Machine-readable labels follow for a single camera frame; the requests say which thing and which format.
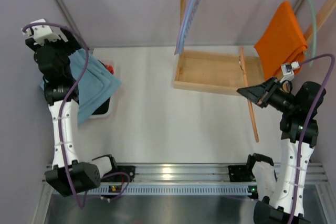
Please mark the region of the orange hanger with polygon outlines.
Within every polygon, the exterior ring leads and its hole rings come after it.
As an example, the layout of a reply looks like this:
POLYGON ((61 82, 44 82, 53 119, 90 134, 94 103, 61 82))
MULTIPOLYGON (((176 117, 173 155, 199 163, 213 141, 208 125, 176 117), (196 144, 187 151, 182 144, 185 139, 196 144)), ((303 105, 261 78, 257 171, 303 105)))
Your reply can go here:
MULTIPOLYGON (((243 72, 244 85, 245 85, 245 87, 248 87, 248 78, 247 78, 247 71, 246 71, 246 64, 245 64, 245 54, 244 54, 243 46, 240 47, 240 51, 239 51, 239 65, 240 65, 240 68, 243 72)), ((250 120, 251 120, 251 125, 252 125, 252 128, 253 128, 255 141, 258 143, 259 142, 259 135, 258 135, 258 131, 257 131, 257 125, 256 125, 253 105, 252 105, 252 102, 249 101, 249 100, 247 101, 247 103, 248 103, 250 120)))

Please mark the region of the light blue trousers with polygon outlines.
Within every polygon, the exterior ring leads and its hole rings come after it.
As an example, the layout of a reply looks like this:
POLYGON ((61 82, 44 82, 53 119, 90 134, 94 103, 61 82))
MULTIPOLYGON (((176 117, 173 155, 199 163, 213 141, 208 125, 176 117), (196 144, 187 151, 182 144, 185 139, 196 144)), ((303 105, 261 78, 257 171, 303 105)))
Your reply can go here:
MULTIPOLYGON (((86 51, 79 49, 69 56, 72 76, 80 76, 86 61, 86 51)), ((93 113, 120 87, 121 81, 112 75, 104 64, 89 53, 88 66, 78 83, 78 125, 91 118, 93 113)))

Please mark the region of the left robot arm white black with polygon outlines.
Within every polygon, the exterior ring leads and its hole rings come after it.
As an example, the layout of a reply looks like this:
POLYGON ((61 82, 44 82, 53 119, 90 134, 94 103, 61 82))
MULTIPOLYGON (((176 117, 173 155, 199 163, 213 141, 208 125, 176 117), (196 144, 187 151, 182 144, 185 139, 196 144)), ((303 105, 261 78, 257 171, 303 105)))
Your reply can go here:
POLYGON ((120 86, 113 73, 83 47, 67 28, 61 34, 38 22, 24 28, 26 45, 43 75, 43 91, 54 129, 54 157, 46 182, 62 196, 96 189, 102 182, 131 182, 134 166, 118 166, 110 154, 84 154, 78 126, 108 110, 120 86))

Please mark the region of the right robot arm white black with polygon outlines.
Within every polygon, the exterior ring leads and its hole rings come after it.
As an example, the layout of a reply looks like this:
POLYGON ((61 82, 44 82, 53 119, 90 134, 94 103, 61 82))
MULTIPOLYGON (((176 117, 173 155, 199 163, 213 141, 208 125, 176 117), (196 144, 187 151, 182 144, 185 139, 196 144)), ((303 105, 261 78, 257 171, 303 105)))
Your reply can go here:
POLYGON ((303 191, 310 157, 317 144, 318 124, 314 119, 323 102, 325 88, 305 82, 296 94, 283 90, 274 77, 237 93, 260 108, 271 106, 282 113, 281 162, 279 172, 271 157, 253 153, 245 165, 228 167, 231 182, 257 183, 252 191, 258 197, 254 223, 309 223, 304 217, 303 191))

